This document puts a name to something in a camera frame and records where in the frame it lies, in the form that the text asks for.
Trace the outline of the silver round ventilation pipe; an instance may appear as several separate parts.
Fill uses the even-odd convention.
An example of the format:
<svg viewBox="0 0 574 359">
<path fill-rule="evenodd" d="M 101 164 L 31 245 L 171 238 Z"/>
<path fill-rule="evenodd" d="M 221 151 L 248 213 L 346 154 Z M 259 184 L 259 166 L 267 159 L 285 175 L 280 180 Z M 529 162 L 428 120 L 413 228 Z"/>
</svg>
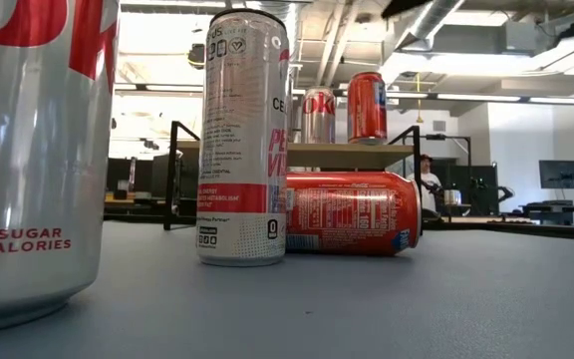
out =
<svg viewBox="0 0 574 359">
<path fill-rule="evenodd" d="M 430 0 L 417 12 L 402 33 L 396 51 L 430 51 L 436 33 L 446 18 L 458 10 L 465 0 Z"/>
</svg>

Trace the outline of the grey ventilation duct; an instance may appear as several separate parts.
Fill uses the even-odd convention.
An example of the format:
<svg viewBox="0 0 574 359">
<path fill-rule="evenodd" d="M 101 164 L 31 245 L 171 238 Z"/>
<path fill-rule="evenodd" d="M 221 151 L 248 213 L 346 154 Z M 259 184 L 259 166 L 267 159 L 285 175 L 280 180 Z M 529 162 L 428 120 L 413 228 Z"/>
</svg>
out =
<svg viewBox="0 0 574 359">
<path fill-rule="evenodd" d="M 501 26 L 444 25 L 433 38 L 432 50 L 462 54 L 534 54 L 538 32 L 533 24 L 506 22 Z"/>
</svg>

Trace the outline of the red Fanta strawberry can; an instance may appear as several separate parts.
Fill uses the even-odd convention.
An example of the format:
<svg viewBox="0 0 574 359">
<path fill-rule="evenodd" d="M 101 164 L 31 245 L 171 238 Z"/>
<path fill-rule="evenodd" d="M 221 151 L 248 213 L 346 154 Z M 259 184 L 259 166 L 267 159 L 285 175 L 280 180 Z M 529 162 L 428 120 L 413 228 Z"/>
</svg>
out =
<svg viewBox="0 0 574 359">
<path fill-rule="evenodd" d="M 418 245 L 421 225 L 413 180 L 386 172 L 287 175 L 289 251 L 394 256 Z"/>
<path fill-rule="evenodd" d="M 348 88 L 348 142 L 381 145 L 387 140 L 387 93 L 382 75 L 354 75 Z"/>
</svg>

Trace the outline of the silver Diet Coke can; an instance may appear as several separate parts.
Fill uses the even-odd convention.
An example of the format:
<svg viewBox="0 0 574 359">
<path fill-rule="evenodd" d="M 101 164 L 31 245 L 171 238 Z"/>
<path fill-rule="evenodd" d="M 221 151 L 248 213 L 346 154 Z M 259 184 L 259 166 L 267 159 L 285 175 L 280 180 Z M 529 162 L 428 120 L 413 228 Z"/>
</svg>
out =
<svg viewBox="0 0 574 359">
<path fill-rule="evenodd" d="M 119 0 L 0 0 L 0 329 L 98 275 Z"/>
<path fill-rule="evenodd" d="M 327 87 L 313 87 L 305 92 L 302 104 L 301 133 L 305 144 L 334 144 L 336 98 Z"/>
</svg>

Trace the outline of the black computer monitor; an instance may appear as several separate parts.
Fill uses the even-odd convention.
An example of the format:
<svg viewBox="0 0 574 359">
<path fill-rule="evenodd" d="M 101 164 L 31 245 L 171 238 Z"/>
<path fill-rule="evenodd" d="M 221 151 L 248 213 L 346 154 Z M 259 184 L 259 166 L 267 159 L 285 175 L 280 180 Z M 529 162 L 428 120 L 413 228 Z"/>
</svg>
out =
<svg viewBox="0 0 574 359">
<path fill-rule="evenodd" d="M 574 161 L 541 160 L 539 177 L 543 189 L 574 189 Z"/>
</svg>

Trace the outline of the black desk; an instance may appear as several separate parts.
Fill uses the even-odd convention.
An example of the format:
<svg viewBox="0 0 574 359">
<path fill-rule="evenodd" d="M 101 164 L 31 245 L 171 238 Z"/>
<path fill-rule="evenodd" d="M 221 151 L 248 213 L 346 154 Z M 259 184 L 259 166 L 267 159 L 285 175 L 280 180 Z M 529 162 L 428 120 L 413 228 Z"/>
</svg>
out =
<svg viewBox="0 0 574 359">
<path fill-rule="evenodd" d="M 574 225 L 574 202 L 568 199 L 544 200 L 521 205 L 504 215 L 538 220 L 542 225 Z"/>
</svg>

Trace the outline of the black cabinet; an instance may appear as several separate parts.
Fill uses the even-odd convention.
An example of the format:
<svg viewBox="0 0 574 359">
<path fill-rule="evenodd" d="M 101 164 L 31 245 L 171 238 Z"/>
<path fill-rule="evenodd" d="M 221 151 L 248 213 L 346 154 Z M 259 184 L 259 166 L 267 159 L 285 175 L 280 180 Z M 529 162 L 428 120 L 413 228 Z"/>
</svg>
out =
<svg viewBox="0 0 574 359">
<path fill-rule="evenodd" d="M 498 183 L 497 167 L 454 166 L 446 173 L 446 183 L 460 191 L 462 203 L 470 205 L 473 216 L 500 214 L 499 205 L 515 196 L 512 189 Z"/>
</svg>

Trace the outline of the person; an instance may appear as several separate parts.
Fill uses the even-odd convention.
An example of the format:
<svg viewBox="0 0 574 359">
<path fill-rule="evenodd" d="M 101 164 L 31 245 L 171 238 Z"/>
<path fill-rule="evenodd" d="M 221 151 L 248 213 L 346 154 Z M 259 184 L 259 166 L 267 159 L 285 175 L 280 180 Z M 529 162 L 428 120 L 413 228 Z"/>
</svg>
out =
<svg viewBox="0 0 574 359">
<path fill-rule="evenodd" d="M 441 190 L 439 178 L 431 172 L 432 158 L 428 155 L 420 156 L 421 183 L 419 189 L 422 194 L 423 209 L 436 211 L 436 197 Z"/>
</svg>

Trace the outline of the wooden shelf black metal frame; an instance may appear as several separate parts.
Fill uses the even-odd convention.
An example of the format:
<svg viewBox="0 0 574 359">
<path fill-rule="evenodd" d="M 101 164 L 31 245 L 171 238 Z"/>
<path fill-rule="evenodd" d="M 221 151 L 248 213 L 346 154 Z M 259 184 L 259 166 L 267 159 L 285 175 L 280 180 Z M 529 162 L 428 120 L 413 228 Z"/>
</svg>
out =
<svg viewBox="0 0 574 359">
<path fill-rule="evenodd" d="M 182 153 L 198 155 L 200 138 L 180 121 L 172 121 L 170 125 L 170 143 L 165 185 L 165 213 L 163 229 L 171 230 L 176 223 L 191 224 L 195 215 L 177 215 L 173 211 L 174 185 L 180 183 L 176 179 L 176 155 Z M 421 139 L 428 141 L 457 140 L 466 141 L 464 151 L 468 154 L 468 165 L 471 163 L 470 137 L 447 136 L 443 134 L 421 135 L 419 126 L 410 126 L 385 145 L 351 145 L 351 144 L 288 144 L 288 168 L 320 168 L 320 169 L 354 169 L 354 170 L 383 170 L 398 162 L 405 161 L 409 156 L 414 159 L 414 176 L 417 183 L 421 182 L 420 155 Z"/>
</svg>

